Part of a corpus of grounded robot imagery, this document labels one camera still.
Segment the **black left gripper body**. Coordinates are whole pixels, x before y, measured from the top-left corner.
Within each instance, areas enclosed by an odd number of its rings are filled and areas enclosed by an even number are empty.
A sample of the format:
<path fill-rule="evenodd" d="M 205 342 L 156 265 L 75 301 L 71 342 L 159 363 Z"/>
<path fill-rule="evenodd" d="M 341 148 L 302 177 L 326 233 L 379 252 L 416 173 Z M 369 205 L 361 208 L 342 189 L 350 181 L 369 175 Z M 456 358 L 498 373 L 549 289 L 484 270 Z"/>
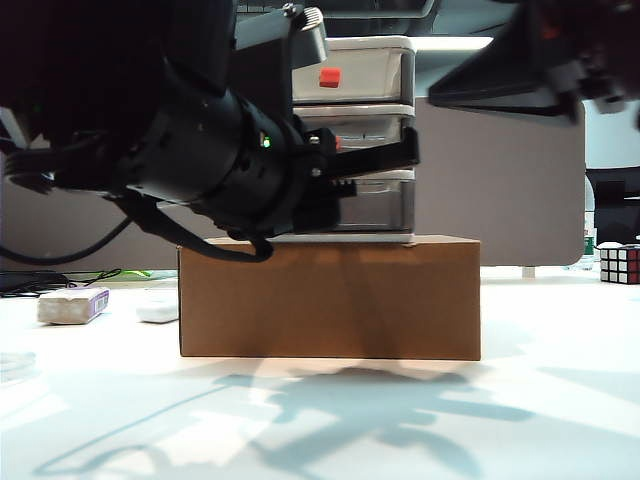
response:
<path fill-rule="evenodd" d="M 314 169 L 294 210 L 291 235 L 407 235 L 408 119 L 305 120 L 311 138 L 331 139 L 326 163 Z"/>

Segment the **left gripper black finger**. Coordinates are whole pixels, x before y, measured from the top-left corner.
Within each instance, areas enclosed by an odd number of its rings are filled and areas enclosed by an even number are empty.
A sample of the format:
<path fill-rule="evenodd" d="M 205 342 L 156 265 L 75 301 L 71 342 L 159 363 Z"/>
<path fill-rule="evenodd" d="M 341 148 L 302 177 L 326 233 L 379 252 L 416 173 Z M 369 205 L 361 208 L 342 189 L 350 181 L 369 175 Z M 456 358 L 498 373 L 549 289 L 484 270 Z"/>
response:
<path fill-rule="evenodd" d="M 420 164 L 419 135 L 413 127 L 403 129 L 404 167 L 413 168 Z"/>

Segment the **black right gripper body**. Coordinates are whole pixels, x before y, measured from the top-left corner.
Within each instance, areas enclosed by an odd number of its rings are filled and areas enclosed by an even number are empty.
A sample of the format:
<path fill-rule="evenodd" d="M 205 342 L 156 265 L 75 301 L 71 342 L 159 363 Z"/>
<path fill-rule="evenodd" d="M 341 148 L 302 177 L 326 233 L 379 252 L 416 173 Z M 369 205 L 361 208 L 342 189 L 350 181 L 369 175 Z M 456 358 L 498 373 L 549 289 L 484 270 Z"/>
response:
<path fill-rule="evenodd" d="M 489 45 L 428 89 L 431 105 L 575 123 L 583 68 L 551 1 L 519 1 Z"/>

